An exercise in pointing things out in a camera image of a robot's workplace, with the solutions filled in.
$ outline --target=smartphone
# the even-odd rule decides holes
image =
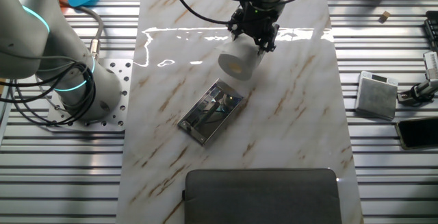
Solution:
[[[400,121],[396,129],[403,149],[438,147],[438,117]]]

